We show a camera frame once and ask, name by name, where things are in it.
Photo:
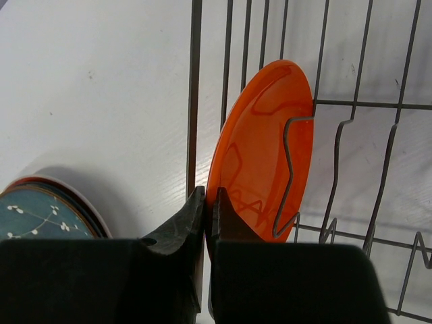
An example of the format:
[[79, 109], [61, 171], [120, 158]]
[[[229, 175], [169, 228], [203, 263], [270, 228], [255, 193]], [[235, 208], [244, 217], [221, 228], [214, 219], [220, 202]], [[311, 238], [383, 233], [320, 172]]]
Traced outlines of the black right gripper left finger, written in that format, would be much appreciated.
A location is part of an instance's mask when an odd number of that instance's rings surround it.
[[2, 323], [194, 323], [205, 189], [137, 239], [5, 240]]

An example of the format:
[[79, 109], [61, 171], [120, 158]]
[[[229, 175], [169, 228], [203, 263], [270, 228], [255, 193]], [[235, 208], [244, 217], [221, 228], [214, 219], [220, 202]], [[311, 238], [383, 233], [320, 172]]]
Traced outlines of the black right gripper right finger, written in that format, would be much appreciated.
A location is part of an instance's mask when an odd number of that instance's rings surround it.
[[389, 323], [372, 263], [344, 244], [262, 241], [225, 188], [213, 205], [211, 306], [216, 323]]

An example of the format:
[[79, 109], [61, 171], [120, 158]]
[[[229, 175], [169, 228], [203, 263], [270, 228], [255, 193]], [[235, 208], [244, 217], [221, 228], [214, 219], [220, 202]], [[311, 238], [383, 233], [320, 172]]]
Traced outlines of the orange translucent plate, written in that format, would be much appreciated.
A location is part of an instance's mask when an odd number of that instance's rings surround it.
[[245, 86], [222, 128], [207, 181], [208, 211], [218, 188], [262, 239], [285, 242], [300, 210], [313, 152], [311, 88], [302, 69], [277, 60]]

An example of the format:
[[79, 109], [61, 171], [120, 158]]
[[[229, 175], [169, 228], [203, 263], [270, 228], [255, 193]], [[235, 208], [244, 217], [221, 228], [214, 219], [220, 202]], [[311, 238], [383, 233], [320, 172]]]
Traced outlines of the dark teal glazed plate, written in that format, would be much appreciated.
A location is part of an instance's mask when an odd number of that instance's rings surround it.
[[93, 239], [107, 234], [58, 191], [19, 185], [1, 193], [1, 239]]

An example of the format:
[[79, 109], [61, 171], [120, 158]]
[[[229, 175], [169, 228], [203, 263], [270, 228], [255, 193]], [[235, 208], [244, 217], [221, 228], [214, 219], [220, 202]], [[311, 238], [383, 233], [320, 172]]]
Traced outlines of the red and teal plate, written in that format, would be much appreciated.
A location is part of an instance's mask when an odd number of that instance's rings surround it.
[[65, 185], [61, 181], [56, 180], [54, 178], [31, 175], [31, 176], [18, 178], [16, 180], [12, 181], [10, 184], [8, 184], [5, 187], [5, 190], [12, 189], [13, 187], [16, 187], [16, 186], [19, 186], [22, 184], [46, 184], [46, 185], [54, 186], [56, 188], [65, 188]]

